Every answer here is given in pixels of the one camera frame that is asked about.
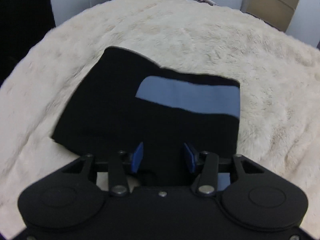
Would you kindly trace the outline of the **black and blue garment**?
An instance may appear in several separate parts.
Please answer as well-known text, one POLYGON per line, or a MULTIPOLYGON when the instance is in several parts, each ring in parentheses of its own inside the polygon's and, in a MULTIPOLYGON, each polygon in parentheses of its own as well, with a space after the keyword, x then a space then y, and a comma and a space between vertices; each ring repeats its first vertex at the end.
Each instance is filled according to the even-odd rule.
POLYGON ((141 184, 178 185, 192 176, 184 144, 229 158, 239 122, 238 81, 177 72, 108 47, 72 94, 52 139, 99 160, 119 150, 132 153, 142 142, 141 184))

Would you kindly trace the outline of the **cream fluffy rug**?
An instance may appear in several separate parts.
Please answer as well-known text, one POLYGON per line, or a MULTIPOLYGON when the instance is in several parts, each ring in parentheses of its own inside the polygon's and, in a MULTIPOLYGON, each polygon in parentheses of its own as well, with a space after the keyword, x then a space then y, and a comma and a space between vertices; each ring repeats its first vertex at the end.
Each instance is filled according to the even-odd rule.
POLYGON ((52 141, 68 98, 108 46, 241 84, 237 151, 302 188, 319 237, 319 50, 251 15, 190 0, 112 0, 51 30, 1 86, 1 233, 24 229, 17 198, 75 159, 52 141))

